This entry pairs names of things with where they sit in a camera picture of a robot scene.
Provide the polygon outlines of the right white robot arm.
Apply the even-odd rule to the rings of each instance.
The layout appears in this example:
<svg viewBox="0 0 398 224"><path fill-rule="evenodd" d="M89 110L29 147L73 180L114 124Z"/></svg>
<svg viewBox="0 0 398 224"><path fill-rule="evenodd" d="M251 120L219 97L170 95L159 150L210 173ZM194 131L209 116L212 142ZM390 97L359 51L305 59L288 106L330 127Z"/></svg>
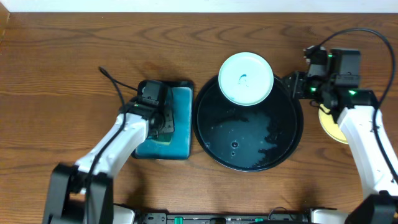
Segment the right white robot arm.
<svg viewBox="0 0 398 224"><path fill-rule="evenodd" d="M373 91L353 75L294 72L282 79L294 99L311 99L330 112L351 149L363 202L351 213L314 208L312 223L397 223L397 156L387 137Z"/></svg>

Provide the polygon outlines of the yellow plate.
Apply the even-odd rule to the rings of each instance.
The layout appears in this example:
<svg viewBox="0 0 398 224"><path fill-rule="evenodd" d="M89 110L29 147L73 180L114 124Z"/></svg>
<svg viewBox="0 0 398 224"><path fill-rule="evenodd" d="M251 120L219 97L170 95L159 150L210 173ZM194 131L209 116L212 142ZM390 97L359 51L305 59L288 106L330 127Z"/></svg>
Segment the yellow plate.
<svg viewBox="0 0 398 224"><path fill-rule="evenodd" d="M339 126L334 122L332 115L327 114L329 111L330 110L324 107L323 104L320 105L318 117L323 130L335 141L348 144L345 135L340 130Z"/></svg>

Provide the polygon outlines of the light blue plate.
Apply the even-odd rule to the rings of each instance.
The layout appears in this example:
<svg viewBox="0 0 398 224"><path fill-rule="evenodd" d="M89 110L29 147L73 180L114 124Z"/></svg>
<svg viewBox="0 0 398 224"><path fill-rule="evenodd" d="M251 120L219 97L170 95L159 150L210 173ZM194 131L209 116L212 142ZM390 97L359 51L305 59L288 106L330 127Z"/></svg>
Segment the light blue plate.
<svg viewBox="0 0 398 224"><path fill-rule="evenodd" d="M264 101L274 85L269 63L260 55L240 52L227 58L218 73L221 92L231 102L252 106Z"/></svg>

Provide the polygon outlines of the green yellow sponge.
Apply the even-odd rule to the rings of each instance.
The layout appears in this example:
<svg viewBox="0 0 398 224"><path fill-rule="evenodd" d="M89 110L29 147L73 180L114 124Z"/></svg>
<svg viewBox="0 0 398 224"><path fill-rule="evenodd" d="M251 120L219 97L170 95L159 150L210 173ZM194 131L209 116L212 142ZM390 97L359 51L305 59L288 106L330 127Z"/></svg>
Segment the green yellow sponge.
<svg viewBox="0 0 398 224"><path fill-rule="evenodd" d="M170 143L172 141L172 137L170 137L170 136L166 136L166 137L159 136L158 138L151 139L151 141L154 142L155 144L168 146L168 145L170 145Z"/></svg>

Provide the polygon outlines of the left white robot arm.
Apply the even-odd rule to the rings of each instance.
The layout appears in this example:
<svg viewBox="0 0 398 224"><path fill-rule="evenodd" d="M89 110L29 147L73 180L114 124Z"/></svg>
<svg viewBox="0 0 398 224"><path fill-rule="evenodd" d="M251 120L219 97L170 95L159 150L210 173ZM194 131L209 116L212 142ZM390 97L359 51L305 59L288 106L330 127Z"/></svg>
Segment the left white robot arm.
<svg viewBox="0 0 398 224"><path fill-rule="evenodd" d="M112 128L87 155L54 168L43 223L134 223L133 209L114 204L114 178L149 137L174 132L174 113L171 103L122 105Z"/></svg>

